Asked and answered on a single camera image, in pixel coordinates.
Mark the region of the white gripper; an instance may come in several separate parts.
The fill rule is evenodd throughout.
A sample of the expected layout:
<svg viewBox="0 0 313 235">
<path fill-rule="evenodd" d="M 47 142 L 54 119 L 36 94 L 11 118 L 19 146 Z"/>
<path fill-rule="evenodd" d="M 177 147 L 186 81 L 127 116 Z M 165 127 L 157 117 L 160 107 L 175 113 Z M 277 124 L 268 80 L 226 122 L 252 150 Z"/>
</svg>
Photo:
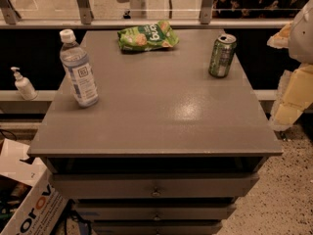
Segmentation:
<svg viewBox="0 0 313 235">
<path fill-rule="evenodd" d="M 269 125 L 275 131 L 285 131 L 313 104 L 313 65 L 309 65 L 313 64 L 313 0 L 304 5 L 292 23 L 272 35 L 267 45 L 289 48 L 291 58 L 306 63 L 294 71 L 285 70 L 278 84 Z"/>
</svg>

